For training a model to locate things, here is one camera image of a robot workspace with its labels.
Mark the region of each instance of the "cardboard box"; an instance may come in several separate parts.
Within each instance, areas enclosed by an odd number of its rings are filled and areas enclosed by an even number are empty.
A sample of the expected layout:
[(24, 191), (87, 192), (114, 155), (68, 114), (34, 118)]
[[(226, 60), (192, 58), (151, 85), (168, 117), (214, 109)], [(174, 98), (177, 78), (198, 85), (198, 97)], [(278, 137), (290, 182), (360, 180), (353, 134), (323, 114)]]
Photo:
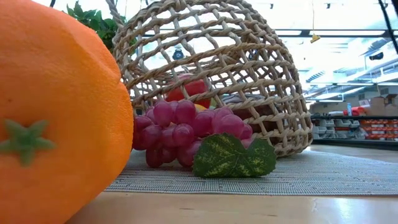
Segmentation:
[(386, 97), (377, 96), (369, 100), (361, 100), (359, 104), (368, 116), (398, 116), (398, 106), (395, 104), (396, 94)]

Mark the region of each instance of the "woven placemat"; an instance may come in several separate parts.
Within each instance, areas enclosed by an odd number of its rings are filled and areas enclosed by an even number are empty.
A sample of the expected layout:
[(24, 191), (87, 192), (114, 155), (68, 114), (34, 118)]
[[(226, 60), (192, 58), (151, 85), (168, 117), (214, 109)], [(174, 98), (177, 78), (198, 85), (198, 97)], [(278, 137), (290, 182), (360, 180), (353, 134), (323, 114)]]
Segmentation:
[(145, 152), (133, 152), (106, 189), (117, 192), (242, 195), (398, 195), (398, 164), (304, 151), (278, 159), (260, 178), (202, 179), (177, 164), (148, 168)]

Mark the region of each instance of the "grapes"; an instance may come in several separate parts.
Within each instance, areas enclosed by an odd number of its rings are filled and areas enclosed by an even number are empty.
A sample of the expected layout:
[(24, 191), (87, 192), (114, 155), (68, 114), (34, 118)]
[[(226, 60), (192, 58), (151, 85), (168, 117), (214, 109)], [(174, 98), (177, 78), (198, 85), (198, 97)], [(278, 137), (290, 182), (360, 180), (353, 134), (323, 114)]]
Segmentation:
[(189, 146), (195, 139), (193, 129), (187, 124), (179, 124), (174, 128), (173, 140), (177, 147)]
[(191, 167), (193, 165), (193, 157), (199, 150), (201, 141), (191, 143), (189, 147), (180, 147), (177, 152), (177, 160), (183, 167)]
[(171, 163), (177, 158), (177, 148), (164, 147), (162, 150), (163, 163)]
[(142, 150), (146, 149), (141, 144), (141, 135), (140, 135), (140, 133), (138, 131), (135, 131), (134, 134), (133, 134), (132, 148), (137, 150), (137, 151), (142, 151)]
[(253, 129), (251, 128), (251, 126), (248, 124), (244, 124), (243, 132), (239, 138), (240, 139), (249, 139), (249, 138), (251, 138), (252, 135), (253, 135)]
[(163, 164), (163, 151), (160, 150), (146, 150), (145, 159), (147, 165), (151, 168), (158, 168)]
[(164, 100), (160, 100), (155, 104), (153, 113), (156, 123), (163, 127), (170, 125), (174, 115), (172, 107)]
[(238, 138), (241, 136), (244, 128), (242, 119), (234, 114), (229, 114), (221, 119), (213, 118), (213, 130), (216, 134), (228, 133)]
[(174, 160), (191, 167), (201, 139), (221, 133), (239, 138), (245, 148), (252, 143), (252, 128), (228, 107), (198, 112), (188, 100), (160, 100), (144, 116), (135, 117), (132, 147), (146, 150), (149, 167), (160, 167)]
[(162, 127), (159, 125), (150, 125), (141, 131), (140, 136), (141, 146), (150, 149), (160, 140), (162, 136)]
[(178, 124), (190, 124), (197, 115), (195, 105), (188, 100), (182, 100), (175, 109), (175, 118)]
[(173, 111), (172, 122), (173, 122), (174, 124), (177, 124), (177, 118), (176, 118), (176, 116), (175, 116), (175, 109), (176, 109), (177, 106), (178, 106), (178, 102), (177, 102), (177, 101), (171, 101), (169, 104), (170, 104), (170, 106), (172, 107), (172, 111)]
[(134, 132), (141, 131), (142, 129), (154, 124), (147, 116), (136, 116), (134, 118)]
[(247, 149), (250, 144), (253, 142), (253, 139), (243, 139), (242, 140), (242, 145), (245, 149)]
[(154, 115), (154, 108), (153, 108), (153, 107), (151, 107), (151, 108), (149, 108), (149, 109), (147, 110), (147, 113), (145, 114), (145, 116), (147, 116), (148, 118), (150, 118), (150, 119), (156, 124), (155, 115)]
[(162, 131), (162, 137), (161, 137), (160, 141), (166, 147), (175, 147), (176, 146), (174, 143), (174, 140), (173, 140), (174, 128), (175, 128), (175, 126), (170, 126), (168, 128), (163, 129), (163, 131)]
[(210, 112), (201, 111), (197, 114), (192, 123), (193, 132), (197, 137), (205, 137), (213, 132), (211, 121), (213, 116)]
[(232, 112), (232, 110), (228, 107), (223, 107), (223, 108), (219, 108), (219, 109), (215, 109), (214, 110), (214, 116), (213, 116), (213, 121), (212, 121), (212, 126), (213, 126), (213, 130), (215, 128), (215, 123), (219, 122), (221, 118), (230, 115), (230, 114), (234, 114)]

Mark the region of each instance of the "orange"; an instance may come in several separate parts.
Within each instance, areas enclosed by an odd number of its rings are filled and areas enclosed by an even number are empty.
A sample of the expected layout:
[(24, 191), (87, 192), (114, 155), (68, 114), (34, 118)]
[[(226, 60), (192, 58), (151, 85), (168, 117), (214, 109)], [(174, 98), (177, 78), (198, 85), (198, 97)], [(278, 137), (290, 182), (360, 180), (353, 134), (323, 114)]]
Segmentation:
[(0, 152), (0, 223), (65, 223), (126, 165), (129, 94), (101, 39), (67, 14), (29, 0), (0, 1), (0, 21), (3, 149), (10, 120), (24, 127), (45, 120), (40, 140), (55, 144), (35, 150), (28, 166), (21, 154)]
[(197, 109), (198, 112), (207, 110), (207, 108), (205, 108), (202, 105), (198, 105), (198, 104), (195, 104), (195, 108)]

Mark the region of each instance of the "fluorescent light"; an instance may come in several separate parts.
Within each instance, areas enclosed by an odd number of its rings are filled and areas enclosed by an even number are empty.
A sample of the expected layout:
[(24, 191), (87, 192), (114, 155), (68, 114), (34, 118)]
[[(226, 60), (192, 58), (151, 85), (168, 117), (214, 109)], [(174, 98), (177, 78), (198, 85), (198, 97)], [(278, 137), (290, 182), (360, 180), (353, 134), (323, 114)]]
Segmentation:
[(325, 93), (325, 94), (322, 94), (320, 96), (317, 96), (315, 99), (316, 100), (324, 100), (324, 99), (327, 99), (327, 98), (332, 98), (332, 97), (338, 96), (340, 94), (341, 93)]
[(348, 85), (348, 86), (371, 86), (373, 83), (336, 83), (337, 85)]
[(396, 82), (396, 83), (393, 83), (393, 82), (390, 82), (390, 83), (378, 83), (378, 85), (382, 85), (382, 86), (398, 86), (398, 82)]
[(328, 86), (328, 85), (332, 85), (332, 83), (306, 83), (306, 84), (309, 84), (311, 86), (317, 86), (317, 85), (326, 85), (326, 86)]
[(320, 100), (319, 102), (324, 102), (324, 103), (339, 103), (339, 102), (343, 102), (343, 100)]
[(315, 34), (320, 35), (382, 35), (384, 30), (316, 30)]
[(355, 89), (352, 89), (352, 90), (348, 90), (348, 91), (344, 92), (344, 94), (355, 93), (356, 91), (363, 90), (364, 88), (365, 87), (359, 87), (359, 88), (355, 88)]
[(307, 98), (307, 97), (311, 97), (311, 96), (313, 96), (313, 95), (315, 95), (315, 94), (317, 94), (317, 93), (304, 94), (303, 96), (304, 96), (304, 98)]
[(278, 35), (300, 35), (301, 30), (275, 30)]

